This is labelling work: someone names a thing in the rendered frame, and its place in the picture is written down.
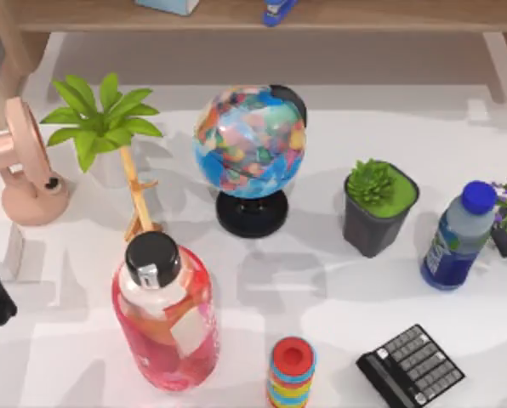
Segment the colourful globe on black base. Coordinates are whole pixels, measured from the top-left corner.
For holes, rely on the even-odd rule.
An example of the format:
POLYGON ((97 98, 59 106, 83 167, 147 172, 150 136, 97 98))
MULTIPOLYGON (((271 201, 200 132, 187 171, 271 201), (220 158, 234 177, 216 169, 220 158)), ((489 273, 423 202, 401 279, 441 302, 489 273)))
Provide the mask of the colourful globe on black base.
POLYGON ((242 238, 279 230, 288 216, 285 187, 305 157, 307 108, 291 88, 238 86, 216 95, 197 121, 193 149, 218 191, 220 225, 242 238))

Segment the small wooden tree stand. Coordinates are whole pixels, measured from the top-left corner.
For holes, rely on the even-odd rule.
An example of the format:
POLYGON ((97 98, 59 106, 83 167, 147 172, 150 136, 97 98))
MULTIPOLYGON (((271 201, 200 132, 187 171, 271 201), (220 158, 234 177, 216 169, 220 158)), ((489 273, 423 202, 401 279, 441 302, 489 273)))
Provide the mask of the small wooden tree stand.
POLYGON ((119 149, 122 158, 123 169, 128 182, 128 188, 134 205, 133 217, 125 230, 124 239, 130 242, 136 235, 147 231, 163 231, 163 227, 152 221, 148 207, 144 198, 144 191, 157 186, 158 181, 154 180, 147 183, 141 183, 131 150, 128 146, 119 149))

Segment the green succulent in black pot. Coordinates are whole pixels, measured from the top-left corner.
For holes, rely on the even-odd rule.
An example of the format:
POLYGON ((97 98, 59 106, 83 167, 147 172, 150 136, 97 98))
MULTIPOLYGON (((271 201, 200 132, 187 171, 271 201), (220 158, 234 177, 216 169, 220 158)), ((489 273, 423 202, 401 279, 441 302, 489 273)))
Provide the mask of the green succulent in black pot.
POLYGON ((391 245, 419 199, 416 182, 394 164, 357 161, 343 184, 344 239, 362 256, 374 258, 391 245))

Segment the red bottle with black cap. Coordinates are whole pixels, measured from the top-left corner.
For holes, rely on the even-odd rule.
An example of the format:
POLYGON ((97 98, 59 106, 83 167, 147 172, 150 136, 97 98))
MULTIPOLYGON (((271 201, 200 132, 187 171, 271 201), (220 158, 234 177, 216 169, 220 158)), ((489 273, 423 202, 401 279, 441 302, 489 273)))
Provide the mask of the red bottle with black cap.
POLYGON ((210 274, 188 248, 161 231, 135 236, 114 274, 115 314, 141 374, 156 388, 204 382, 219 358, 210 274))

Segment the wooden shelf unit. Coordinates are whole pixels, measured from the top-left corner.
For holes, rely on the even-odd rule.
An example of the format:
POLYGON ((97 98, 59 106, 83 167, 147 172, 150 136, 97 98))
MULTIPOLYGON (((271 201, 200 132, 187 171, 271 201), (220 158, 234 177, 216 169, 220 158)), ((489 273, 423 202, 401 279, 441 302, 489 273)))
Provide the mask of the wooden shelf unit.
POLYGON ((0 101, 62 35, 54 75, 125 85, 485 85, 507 102, 507 0, 299 0, 275 28, 262 0, 201 0, 187 17, 134 0, 0 0, 0 101))

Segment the stack of coloured rings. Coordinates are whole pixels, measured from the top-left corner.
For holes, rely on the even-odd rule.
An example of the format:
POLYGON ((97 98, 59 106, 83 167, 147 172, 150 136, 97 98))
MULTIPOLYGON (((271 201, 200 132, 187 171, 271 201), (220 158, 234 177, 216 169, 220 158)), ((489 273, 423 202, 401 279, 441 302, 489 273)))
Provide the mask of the stack of coloured rings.
POLYGON ((316 369, 316 352, 302 337, 284 337, 271 350, 266 397, 271 408, 305 408, 316 369))

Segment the green leafy potted plant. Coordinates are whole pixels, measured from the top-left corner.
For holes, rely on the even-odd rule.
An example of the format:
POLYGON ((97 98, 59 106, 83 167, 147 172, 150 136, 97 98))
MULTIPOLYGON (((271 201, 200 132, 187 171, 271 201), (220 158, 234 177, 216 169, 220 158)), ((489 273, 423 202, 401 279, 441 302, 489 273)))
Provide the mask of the green leafy potted plant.
POLYGON ((125 187, 121 149, 131 147, 136 135, 162 137, 162 131, 148 120, 159 114, 145 102, 152 90, 135 88, 122 93, 114 72, 104 76, 98 93, 77 75, 54 80, 53 86, 65 104, 40 121, 59 127, 49 136, 47 146, 72 142, 83 173, 90 173, 105 188, 125 187))

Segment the blue stapler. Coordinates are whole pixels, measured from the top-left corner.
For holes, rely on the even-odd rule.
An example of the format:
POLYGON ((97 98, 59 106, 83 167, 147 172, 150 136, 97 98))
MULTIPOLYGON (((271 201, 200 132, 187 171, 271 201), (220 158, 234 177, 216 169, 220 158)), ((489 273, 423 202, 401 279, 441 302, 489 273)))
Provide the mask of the blue stapler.
POLYGON ((264 0, 262 22, 269 27, 279 25, 299 0, 264 0))

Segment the blue bottle with blue cap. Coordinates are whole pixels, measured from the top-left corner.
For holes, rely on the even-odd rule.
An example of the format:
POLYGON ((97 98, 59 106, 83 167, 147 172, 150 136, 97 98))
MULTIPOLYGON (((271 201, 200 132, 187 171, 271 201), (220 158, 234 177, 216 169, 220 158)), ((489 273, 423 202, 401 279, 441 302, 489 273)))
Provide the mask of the blue bottle with blue cap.
POLYGON ((439 290, 462 286, 490 236, 498 195, 489 183, 469 182, 441 215, 420 272, 439 290))

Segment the light blue box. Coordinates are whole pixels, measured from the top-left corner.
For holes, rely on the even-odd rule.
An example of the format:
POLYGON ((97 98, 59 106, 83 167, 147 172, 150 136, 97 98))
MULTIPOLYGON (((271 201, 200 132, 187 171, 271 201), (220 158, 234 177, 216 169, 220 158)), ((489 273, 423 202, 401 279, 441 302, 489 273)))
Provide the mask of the light blue box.
POLYGON ((141 7, 188 16, 195 10, 200 0, 134 0, 134 2, 141 7))

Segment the black calculator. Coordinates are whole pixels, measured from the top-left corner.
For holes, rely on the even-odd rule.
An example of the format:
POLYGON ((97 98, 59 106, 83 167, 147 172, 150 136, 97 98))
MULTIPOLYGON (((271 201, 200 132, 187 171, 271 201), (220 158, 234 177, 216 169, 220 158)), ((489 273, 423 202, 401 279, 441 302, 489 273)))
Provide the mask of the black calculator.
POLYGON ((356 366, 389 408, 425 408, 465 379, 419 324, 362 354, 356 366))

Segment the pink desk lamp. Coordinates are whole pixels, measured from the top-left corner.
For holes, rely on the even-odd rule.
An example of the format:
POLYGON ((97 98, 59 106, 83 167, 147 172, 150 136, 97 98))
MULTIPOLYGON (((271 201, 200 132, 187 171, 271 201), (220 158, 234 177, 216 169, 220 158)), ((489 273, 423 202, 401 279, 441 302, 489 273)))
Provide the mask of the pink desk lamp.
POLYGON ((65 180, 53 170, 37 122, 20 97, 5 103, 6 133, 0 133, 1 203, 21 226, 55 221, 69 203, 65 180))

